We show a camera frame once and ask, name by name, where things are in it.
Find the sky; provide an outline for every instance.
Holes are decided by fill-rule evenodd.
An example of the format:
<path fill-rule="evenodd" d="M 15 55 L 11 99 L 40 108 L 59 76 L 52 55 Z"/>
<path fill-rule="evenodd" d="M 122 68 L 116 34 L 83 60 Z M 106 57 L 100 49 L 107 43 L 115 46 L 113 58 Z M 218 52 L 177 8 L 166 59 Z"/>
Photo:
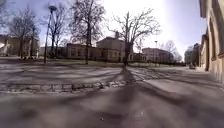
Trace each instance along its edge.
<path fill-rule="evenodd" d="M 48 3 L 71 3 L 73 0 L 9 0 L 14 12 L 31 6 L 38 17 L 48 15 Z M 106 10 L 105 18 L 111 29 L 119 26 L 111 21 L 113 16 L 124 16 L 126 12 L 140 13 L 148 8 L 153 9 L 152 15 L 160 23 L 162 33 L 151 35 L 143 42 L 143 47 L 156 47 L 159 44 L 173 40 L 179 53 L 184 57 L 185 50 L 195 43 L 200 43 L 201 35 L 206 31 L 206 20 L 200 17 L 199 0 L 101 0 Z M 107 28 L 103 28 L 103 37 L 113 36 Z M 40 43 L 44 44 L 46 29 L 41 27 Z"/>

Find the window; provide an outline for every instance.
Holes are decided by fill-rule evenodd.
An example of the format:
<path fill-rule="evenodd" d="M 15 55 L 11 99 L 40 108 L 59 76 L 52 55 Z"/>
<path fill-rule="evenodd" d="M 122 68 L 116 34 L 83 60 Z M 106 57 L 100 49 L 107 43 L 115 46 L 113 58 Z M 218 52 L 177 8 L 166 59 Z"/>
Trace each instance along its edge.
<path fill-rule="evenodd" d="M 72 56 L 76 56 L 76 53 L 75 53 L 75 52 L 76 52 L 75 48 L 72 48 L 72 50 L 71 50 L 71 55 L 72 55 Z"/>
<path fill-rule="evenodd" d="M 113 56 L 112 56 L 112 52 L 109 52 L 109 56 L 110 56 L 110 58 L 112 58 Z"/>
<path fill-rule="evenodd" d="M 211 37 L 212 37 L 212 60 L 216 59 L 216 45 L 215 45 L 215 35 L 214 35 L 214 26 L 212 23 L 212 19 L 210 19 L 209 22 L 210 31 L 211 31 Z"/>
<path fill-rule="evenodd" d="M 132 55 L 130 55 L 130 60 L 132 60 Z"/>
<path fill-rule="evenodd" d="M 78 56 L 81 56 L 82 50 L 78 49 Z"/>
<path fill-rule="evenodd" d="M 103 51 L 101 51 L 101 57 L 104 57 L 104 53 L 103 53 Z"/>
<path fill-rule="evenodd" d="M 219 33 L 219 45 L 220 45 L 220 52 L 224 53 L 224 19 L 223 19 L 223 14 L 222 10 L 220 7 L 220 3 L 218 0 L 212 0 L 212 10 L 214 12 L 213 19 L 216 20 L 217 23 L 217 29 Z"/>

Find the lamp post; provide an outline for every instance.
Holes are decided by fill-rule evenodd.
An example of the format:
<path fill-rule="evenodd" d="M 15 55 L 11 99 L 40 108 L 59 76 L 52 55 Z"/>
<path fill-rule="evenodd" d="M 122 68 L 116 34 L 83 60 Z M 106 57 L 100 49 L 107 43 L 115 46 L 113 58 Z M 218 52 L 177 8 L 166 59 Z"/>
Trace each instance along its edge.
<path fill-rule="evenodd" d="M 157 57 L 156 57 L 156 55 L 155 55 L 155 50 L 154 50 L 154 61 L 155 61 L 155 67 L 156 67 L 156 61 L 157 61 Z"/>
<path fill-rule="evenodd" d="M 57 8 L 53 5 L 49 6 L 48 9 L 50 10 L 50 18 L 47 26 L 47 35 L 46 35 L 46 42 L 45 42 L 45 48 L 44 48 L 44 64 L 46 64 L 46 58 L 47 58 L 47 39 L 48 39 L 48 33 L 49 33 L 49 27 L 51 24 L 51 18 L 53 16 L 53 12 L 57 10 Z"/>

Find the pavement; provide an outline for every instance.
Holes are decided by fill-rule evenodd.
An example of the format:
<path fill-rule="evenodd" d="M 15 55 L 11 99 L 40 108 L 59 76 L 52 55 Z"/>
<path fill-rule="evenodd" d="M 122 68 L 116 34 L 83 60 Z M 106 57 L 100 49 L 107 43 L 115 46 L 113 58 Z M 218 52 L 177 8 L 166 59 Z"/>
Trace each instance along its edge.
<path fill-rule="evenodd" d="M 116 70 L 124 81 L 144 79 L 79 93 L 0 93 L 0 128 L 224 128 L 223 85 L 209 73 Z"/>

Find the building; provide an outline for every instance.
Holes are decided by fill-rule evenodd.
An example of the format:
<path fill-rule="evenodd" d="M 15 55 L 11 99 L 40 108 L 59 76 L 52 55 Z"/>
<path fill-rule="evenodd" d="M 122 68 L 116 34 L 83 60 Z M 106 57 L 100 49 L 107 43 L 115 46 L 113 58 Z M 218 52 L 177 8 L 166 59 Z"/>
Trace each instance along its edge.
<path fill-rule="evenodd" d="M 200 16 L 207 19 L 201 39 L 200 66 L 224 83 L 224 1 L 199 0 Z"/>
<path fill-rule="evenodd" d="M 3 44 L 3 47 L 0 48 L 0 55 L 3 55 L 3 56 L 19 55 L 20 40 L 18 37 L 0 35 L 0 43 Z M 24 45 L 23 45 L 24 56 L 30 56 L 30 54 L 32 54 L 32 56 L 37 56 L 38 51 L 39 51 L 39 41 L 37 39 L 34 39 L 34 43 L 32 43 L 32 41 L 27 41 L 27 42 L 24 41 Z"/>
<path fill-rule="evenodd" d="M 106 37 L 96 43 L 97 47 L 89 47 L 89 60 L 122 62 L 125 56 L 125 42 L 118 38 Z M 71 59 L 85 59 L 86 46 L 81 44 L 67 44 L 67 57 Z M 129 62 L 146 62 L 146 55 L 131 53 L 128 57 Z"/>
<path fill-rule="evenodd" d="M 158 48 L 143 48 L 142 53 L 146 54 L 149 62 L 169 63 L 173 62 L 173 54 Z"/>

